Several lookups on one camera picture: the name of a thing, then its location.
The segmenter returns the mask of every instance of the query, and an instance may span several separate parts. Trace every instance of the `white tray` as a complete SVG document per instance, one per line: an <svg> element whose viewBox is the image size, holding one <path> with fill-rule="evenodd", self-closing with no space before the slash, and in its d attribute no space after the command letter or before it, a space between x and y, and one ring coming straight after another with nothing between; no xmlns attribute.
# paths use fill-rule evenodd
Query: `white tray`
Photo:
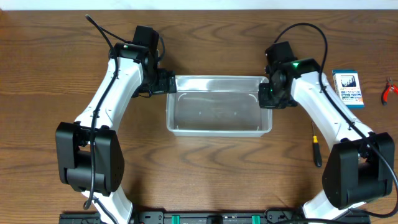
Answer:
<svg viewBox="0 0 398 224"><path fill-rule="evenodd" d="M266 77L178 75L167 95L167 129L176 136L260 137L272 128L272 110L260 109Z"/></svg>

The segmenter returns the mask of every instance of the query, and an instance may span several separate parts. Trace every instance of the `red pliers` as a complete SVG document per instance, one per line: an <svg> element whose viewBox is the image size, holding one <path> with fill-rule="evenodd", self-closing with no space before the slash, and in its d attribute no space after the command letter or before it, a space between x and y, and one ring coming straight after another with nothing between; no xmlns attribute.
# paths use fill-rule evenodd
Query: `red pliers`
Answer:
<svg viewBox="0 0 398 224"><path fill-rule="evenodd" d="M383 105L387 105L387 97L388 97L388 93L390 91L394 91L394 93L396 93L398 95L398 88L397 86L392 82L392 78L387 78L387 85L386 85L386 89L383 91L383 94L381 95L381 103Z"/></svg>

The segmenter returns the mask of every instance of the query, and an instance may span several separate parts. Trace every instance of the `white background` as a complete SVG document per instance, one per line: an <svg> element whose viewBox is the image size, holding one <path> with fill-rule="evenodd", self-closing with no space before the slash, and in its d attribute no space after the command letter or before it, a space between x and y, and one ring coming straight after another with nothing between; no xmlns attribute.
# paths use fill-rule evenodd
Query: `white background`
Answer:
<svg viewBox="0 0 398 224"><path fill-rule="evenodd" d="M2 10L398 9L398 0L0 0Z"/></svg>

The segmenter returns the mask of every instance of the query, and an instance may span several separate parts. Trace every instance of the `yellow and black screwdriver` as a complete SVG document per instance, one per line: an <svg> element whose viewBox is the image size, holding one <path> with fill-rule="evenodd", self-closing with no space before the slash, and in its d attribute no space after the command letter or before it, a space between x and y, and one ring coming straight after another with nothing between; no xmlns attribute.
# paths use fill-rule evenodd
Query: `yellow and black screwdriver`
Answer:
<svg viewBox="0 0 398 224"><path fill-rule="evenodd" d="M319 143L317 135L315 134L315 127L313 121L312 123L312 149L313 149L313 161L317 167L322 166L322 156L319 150Z"/></svg>

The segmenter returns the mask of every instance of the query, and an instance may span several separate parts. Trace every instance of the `wooden tabletop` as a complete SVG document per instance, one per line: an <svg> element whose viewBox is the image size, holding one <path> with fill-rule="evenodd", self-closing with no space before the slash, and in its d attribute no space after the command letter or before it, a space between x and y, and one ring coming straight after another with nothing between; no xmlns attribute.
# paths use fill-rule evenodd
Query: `wooden tabletop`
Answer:
<svg viewBox="0 0 398 224"><path fill-rule="evenodd" d="M83 211L85 198L60 182L55 129L86 108L107 68L108 46L86 13L125 39L137 25L152 26L165 40L162 66L177 75L264 75L264 50L276 36L312 22L328 37L329 81L332 69L357 70L365 109L353 113L398 142L398 96L381 105L386 77L398 80L397 11L3 11L0 223L57 223L64 211ZM322 59L315 30L297 27L282 39L298 58ZM264 211L299 206L321 191L323 168L313 164L311 122L300 106L275 110L272 131L261 138L184 138L167 130L165 104L165 95L133 99L119 129L122 186L134 203ZM326 164L329 150L319 138ZM366 208L389 212L395 195Z"/></svg>

